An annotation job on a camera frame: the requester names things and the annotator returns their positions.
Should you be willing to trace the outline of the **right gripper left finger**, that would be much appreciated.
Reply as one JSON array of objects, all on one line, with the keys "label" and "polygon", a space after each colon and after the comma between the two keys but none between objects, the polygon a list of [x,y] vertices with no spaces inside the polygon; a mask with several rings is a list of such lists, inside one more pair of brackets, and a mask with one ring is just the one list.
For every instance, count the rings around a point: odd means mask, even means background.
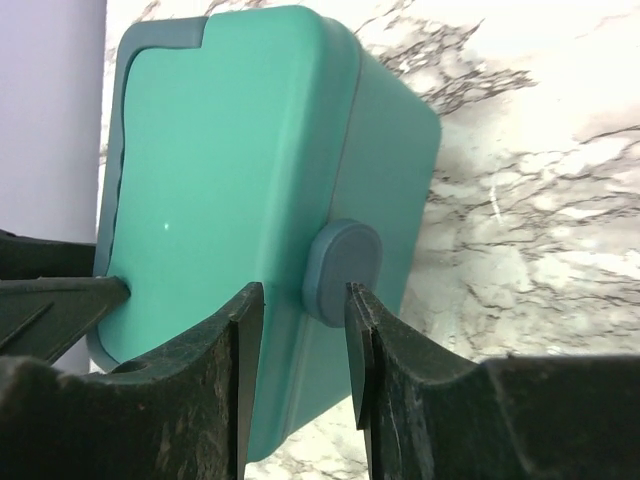
[{"label": "right gripper left finger", "polygon": [[259,283],[106,374],[1,360],[5,479],[240,479],[264,318]]}]

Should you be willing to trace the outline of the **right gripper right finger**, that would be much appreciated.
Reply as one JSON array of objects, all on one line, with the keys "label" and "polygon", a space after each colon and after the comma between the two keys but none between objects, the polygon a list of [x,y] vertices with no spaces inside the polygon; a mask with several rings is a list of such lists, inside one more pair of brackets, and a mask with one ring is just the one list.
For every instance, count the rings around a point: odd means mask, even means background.
[{"label": "right gripper right finger", "polygon": [[635,479],[639,359],[507,356],[479,363],[349,284],[346,338],[373,479]]}]

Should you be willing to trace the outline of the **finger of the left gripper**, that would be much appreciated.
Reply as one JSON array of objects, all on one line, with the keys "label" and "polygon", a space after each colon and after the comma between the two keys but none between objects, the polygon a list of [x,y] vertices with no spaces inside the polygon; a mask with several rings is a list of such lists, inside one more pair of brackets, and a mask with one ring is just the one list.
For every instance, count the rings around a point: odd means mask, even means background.
[{"label": "finger of the left gripper", "polygon": [[95,245],[36,239],[1,231],[2,280],[91,277]]},{"label": "finger of the left gripper", "polygon": [[1,354],[57,361],[130,298],[115,277],[1,282]]}]

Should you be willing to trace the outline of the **teal medicine kit box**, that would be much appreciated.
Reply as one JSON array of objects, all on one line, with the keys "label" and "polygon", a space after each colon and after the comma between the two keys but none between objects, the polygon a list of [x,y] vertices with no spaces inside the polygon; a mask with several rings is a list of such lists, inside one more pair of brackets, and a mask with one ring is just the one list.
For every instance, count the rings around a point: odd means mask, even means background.
[{"label": "teal medicine kit box", "polygon": [[248,458],[269,456],[351,392],[356,264],[399,309],[440,139],[436,113],[311,9],[132,25],[94,264],[131,296],[90,334],[95,361],[133,359],[261,283]]}]

